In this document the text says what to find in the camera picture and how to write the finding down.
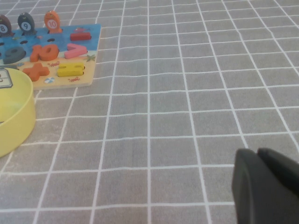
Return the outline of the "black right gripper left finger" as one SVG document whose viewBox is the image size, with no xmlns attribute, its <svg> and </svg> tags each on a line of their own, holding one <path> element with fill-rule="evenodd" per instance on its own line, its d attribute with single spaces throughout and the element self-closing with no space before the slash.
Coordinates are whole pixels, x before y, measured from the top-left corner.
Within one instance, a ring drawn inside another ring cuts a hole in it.
<svg viewBox="0 0 299 224">
<path fill-rule="evenodd" d="M 238 149 L 232 193 L 239 224 L 297 224 L 299 194 L 286 188 L 250 149 Z"/>
</svg>

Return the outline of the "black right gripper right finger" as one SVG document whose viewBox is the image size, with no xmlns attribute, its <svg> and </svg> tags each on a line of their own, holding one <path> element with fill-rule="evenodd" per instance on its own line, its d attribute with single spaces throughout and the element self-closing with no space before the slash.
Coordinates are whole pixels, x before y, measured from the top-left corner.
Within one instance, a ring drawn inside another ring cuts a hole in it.
<svg viewBox="0 0 299 224">
<path fill-rule="evenodd" d="M 259 148 L 257 155 L 286 188 L 299 193 L 298 162 L 270 148 Z"/>
</svg>

